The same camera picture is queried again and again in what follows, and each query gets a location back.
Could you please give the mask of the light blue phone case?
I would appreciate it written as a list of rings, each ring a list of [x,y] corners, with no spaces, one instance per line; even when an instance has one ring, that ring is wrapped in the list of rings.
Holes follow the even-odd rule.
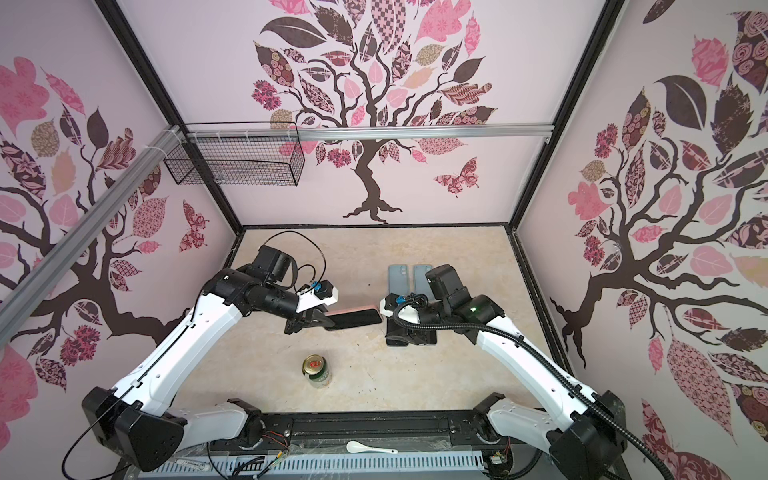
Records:
[[[429,264],[417,264],[413,266],[414,292],[427,297],[429,302],[433,302],[435,297],[431,290],[426,274],[432,269]]]
[[[387,269],[388,292],[405,296],[410,292],[409,269],[405,264],[389,265]]]

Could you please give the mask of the pink phone case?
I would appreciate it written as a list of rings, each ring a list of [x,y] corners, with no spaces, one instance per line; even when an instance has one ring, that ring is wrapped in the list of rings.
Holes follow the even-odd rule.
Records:
[[[378,312],[378,307],[376,307],[375,305],[351,307],[351,308],[346,308],[346,309],[341,309],[341,310],[329,311],[329,312],[326,313],[326,315],[328,317],[335,317],[335,316],[345,315],[345,314],[356,314],[356,313],[364,312],[364,311],[368,311],[368,310],[372,310],[372,311],[377,313]]]

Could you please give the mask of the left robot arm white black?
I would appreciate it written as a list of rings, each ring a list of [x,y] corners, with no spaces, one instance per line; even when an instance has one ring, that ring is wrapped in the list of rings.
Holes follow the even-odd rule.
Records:
[[[181,450],[215,441],[260,442],[260,411],[239,399],[202,409],[171,406],[180,387],[213,346],[241,319],[264,312],[288,326],[329,325],[338,289],[320,279],[300,290],[282,285],[295,260],[269,246],[237,269],[219,271],[201,288],[191,311],[133,371],[112,388],[93,388],[82,408],[100,445],[142,471],[152,471]]]

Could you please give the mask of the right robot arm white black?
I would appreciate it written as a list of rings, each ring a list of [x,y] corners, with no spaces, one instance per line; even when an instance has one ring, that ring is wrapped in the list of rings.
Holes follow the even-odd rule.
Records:
[[[520,440],[548,454],[567,479],[610,474],[627,448],[621,434],[624,405],[598,393],[545,356],[486,295],[472,296],[456,270],[441,265],[426,274],[433,295],[390,293],[380,311],[415,332],[452,330],[511,371],[539,402],[538,409],[500,399],[481,414],[498,436]]]

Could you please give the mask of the black smartphone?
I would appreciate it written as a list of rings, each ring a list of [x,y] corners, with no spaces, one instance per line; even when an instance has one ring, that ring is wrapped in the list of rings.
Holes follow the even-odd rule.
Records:
[[[389,347],[407,347],[410,344],[408,330],[397,325],[394,321],[388,321],[385,343]]]
[[[414,340],[415,345],[436,345],[437,332],[432,330],[417,330],[412,333],[412,339]]]
[[[381,324],[382,317],[379,312],[377,313],[372,310],[368,310],[356,314],[345,314],[329,317],[333,320],[333,326],[325,330],[339,331]]]

